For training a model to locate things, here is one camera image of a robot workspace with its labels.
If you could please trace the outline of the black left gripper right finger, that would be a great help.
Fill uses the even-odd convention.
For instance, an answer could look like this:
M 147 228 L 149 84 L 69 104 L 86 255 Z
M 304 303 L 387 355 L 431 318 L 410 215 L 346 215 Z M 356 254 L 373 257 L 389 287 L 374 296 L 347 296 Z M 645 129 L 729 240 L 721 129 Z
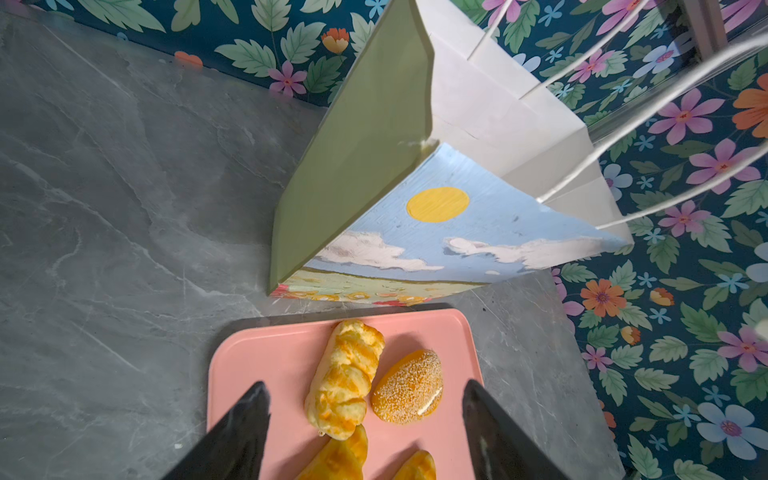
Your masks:
M 567 479 L 476 380 L 464 388 L 462 417 L 476 479 Z

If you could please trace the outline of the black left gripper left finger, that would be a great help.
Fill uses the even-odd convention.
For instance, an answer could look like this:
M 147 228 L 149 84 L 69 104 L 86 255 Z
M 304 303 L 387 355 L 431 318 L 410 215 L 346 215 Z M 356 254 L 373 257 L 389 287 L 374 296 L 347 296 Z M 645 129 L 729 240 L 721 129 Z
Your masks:
M 258 479 L 269 408 L 269 391 L 263 381 L 257 381 L 162 479 Z

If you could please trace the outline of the oval seeded bread roll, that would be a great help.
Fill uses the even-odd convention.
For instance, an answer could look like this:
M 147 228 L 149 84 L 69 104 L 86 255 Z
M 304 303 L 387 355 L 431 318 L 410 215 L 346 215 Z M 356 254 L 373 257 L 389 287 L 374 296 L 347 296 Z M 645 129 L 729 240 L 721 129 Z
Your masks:
M 443 393 L 439 356 L 432 350 L 418 350 L 403 357 L 382 377 L 371 394 L 371 406 L 381 420 L 409 425 L 435 413 Z

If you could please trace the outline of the small croissant top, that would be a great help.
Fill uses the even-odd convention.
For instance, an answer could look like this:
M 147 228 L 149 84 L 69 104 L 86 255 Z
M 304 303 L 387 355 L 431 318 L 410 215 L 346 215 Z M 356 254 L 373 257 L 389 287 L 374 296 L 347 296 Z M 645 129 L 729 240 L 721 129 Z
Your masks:
M 383 334 L 359 319 L 336 325 L 304 400 L 306 418 L 319 434 L 343 441 L 363 423 L 385 345 Z

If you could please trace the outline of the painted landscape paper bag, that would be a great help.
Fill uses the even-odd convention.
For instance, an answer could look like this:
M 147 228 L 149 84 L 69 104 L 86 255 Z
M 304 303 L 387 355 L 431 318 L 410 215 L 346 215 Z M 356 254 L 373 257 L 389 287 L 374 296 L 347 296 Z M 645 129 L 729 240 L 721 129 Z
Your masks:
M 393 1 L 336 92 L 273 227 L 276 298 L 412 305 L 629 247 L 653 132 L 711 129 L 694 90 L 761 52 L 756 1 Z

